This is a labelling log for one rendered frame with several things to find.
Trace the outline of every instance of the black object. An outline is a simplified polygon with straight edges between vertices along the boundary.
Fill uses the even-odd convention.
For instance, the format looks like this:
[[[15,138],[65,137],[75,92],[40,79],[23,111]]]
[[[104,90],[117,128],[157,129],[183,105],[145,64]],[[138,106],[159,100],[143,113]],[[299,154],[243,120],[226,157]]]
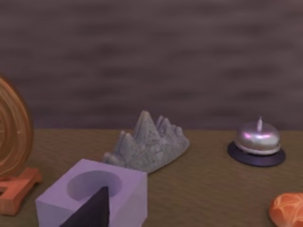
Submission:
[[[101,188],[60,227],[108,227],[108,187]]]
[[[277,166],[285,161],[285,152],[280,149],[277,153],[272,155],[252,155],[243,152],[239,149],[234,142],[231,142],[227,147],[228,154],[238,162],[258,167]]]

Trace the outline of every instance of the circular hole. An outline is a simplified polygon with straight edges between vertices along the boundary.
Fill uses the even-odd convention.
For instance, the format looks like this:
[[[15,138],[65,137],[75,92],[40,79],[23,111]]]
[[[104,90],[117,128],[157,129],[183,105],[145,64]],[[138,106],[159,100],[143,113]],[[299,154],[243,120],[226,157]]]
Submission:
[[[67,185],[67,193],[73,199],[80,201],[93,196],[102,187],[108,187],[109,197],[117,195],[122,187],[121,179],[110,172],[95,170],[79,174]]]

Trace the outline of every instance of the blurry background wall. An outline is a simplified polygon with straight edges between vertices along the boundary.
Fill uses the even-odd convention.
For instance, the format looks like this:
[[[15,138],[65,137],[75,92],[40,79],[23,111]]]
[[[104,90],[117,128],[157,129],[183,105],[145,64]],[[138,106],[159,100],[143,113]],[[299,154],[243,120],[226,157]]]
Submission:
[[[303,129],[301,0],[1,0],[0,71],[36,127]]]

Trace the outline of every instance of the orange round object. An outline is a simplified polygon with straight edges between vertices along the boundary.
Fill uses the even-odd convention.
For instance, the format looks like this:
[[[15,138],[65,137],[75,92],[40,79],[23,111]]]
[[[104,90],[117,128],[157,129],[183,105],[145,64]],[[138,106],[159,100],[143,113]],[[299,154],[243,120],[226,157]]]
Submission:
[[[12,176],[27,161],[34,130],[19,92],[0,76],[0,178]]]
[[[303,193],[284,193],[270,205],[269,215],[278,227],[303,227]]]

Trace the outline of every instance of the orange bread roll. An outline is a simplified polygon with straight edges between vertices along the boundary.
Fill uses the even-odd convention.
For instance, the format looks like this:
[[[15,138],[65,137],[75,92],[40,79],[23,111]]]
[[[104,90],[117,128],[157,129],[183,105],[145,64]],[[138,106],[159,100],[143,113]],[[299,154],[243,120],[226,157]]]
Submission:
[[[278,227],[303,227],[303,193],[284,193],[270,205],[269,215]]]

